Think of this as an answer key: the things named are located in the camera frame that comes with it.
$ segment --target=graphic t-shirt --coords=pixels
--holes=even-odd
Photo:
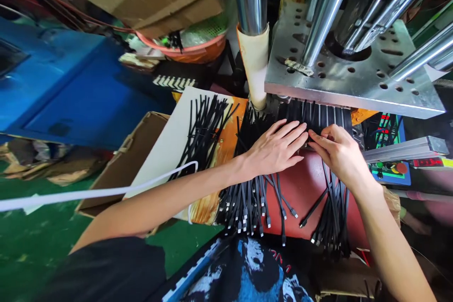
[[[215,237],[167,279],[162,248],[138,237],[99,241],[69,255],[38,300],[313,301],[304,246]]]

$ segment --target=white pipe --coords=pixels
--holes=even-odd
[[[155,182],[172,175],[173,173],[177,173],[182,169],[195,165],[195,172],[198,171],[198,162],[191,161],[183,166],[180,166],[166,174],[163,174],[155,179],[151,179],[146,183],[137,185],[137,186],[126,186],[114,189],[97,189],[97,190],[86,190],[86,191],[71,191],[67,193],[54,193],[45,196],[35,196],[35,197],[25,197],[25,198],[13,198],[7,200],[0,201],[0,212],[9,211],[9,210],[17,210],[28,208],[31,206],[37,205],[47,205],[47,204],[54,204],[54,203],[61,203],[65,201],[75,201],[87,198],[96,198],[96,197],[107,197],[107,196],[115,196],[118,194],[124,194],[128,191],[132,190],[139,190],[146,188],[148,186],[153,185]]]
[[[236,31],[249,83],[250,100],[255,109],[261,111],[266,107],[264,79],[268,69],[269,25],[266,25],[266,30],[262,34],[256,36],[242,33],[239,26]]]

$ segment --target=perforated metal plate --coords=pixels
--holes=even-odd
[[[297,61],[301,58],[304,44],[293,34],[308,36],[310,33],[310,24],[303,19],[306,8],[290,3],[282,10],[274,27],[266,92],[421,119],[444,113],[444,106],[424,68],[398,84],[392,84],[388,78],[390,69],[415,50],[401,20],[373,42],[371,55],[364,61],[347,61],[323,48],[312,77],[280,64],[277,56],[293,57]]]

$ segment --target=cable bundle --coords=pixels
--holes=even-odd
[[[307,130],[312,129],[320,134],[329,125],[342,126],[352,135],[351,110],[336,106],[317,104],[315,101],[291,100],[289,104],[280,104],[278,119],[286,118],[288,122],[298,120],[307,123]]]
[[[239,129],[237,119],[237,137],[235,156],[247,152],[253,144],[275,122],[271,115],[258,116],[256,111],[249,107],[244,115],[242,127]],[[267,228],[271,227],[271,218],[267,202],[267,184],[270,183],[276,191],[280,205],[282,219],[282,244],[286,243],[285,220],[286,212],[283,202],[288,206],[291,214],[298,218],[296,211],[283,197],[280,187],[279,174],[257,176],[245,183],[232,185],[220,192],[220,207],[218,222],[226,225],[226,233],[247,233],[254,235],[258,230],[260,236],[264,235],[264,226],[261,217],[265,217]]]
[[[195,117],[192,114],[194,105]],[[199,171],[209,168],[220,134],[238,107],[239,104],[233,109],[233,104],[228,104],[226,99],[219,100],[217,95],[212,100],[207,96],[203,98],[201,95],[200,100],[192,100],[187,143],[177,168],[194,160],[198,162]],[[173,174],[169,181],[191,173],[194,173],[193,168],[185,168],[180,173]]]
[[[299,226],[302,228],[307,224],[314,210],[327,195],[318,226],[311,235],[311,242],[318,246],[323,244],[328,256],[334,260],[349,258],[351,253],[347,229],[349,190],[340,180],[337,182],[337,177],[332,171],[330,171],[330,176],[327,175],[327,166],[324,162],[322,166],[327,187]]]

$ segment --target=green floor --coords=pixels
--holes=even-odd
[[[0,162],[0,172],[6,163]],[[0,178],[0,199],[86,190],[89,178],[62,188],[45,179],[21,181]],[[53,204],[26,216],[22,210],[0,213],[0,300],[31,301],[67,255],[90,218],[74,213],[77,202]],[[189,225],[178,221],[147,239],[162,246],[167,275],[172,275],[220,227]]]

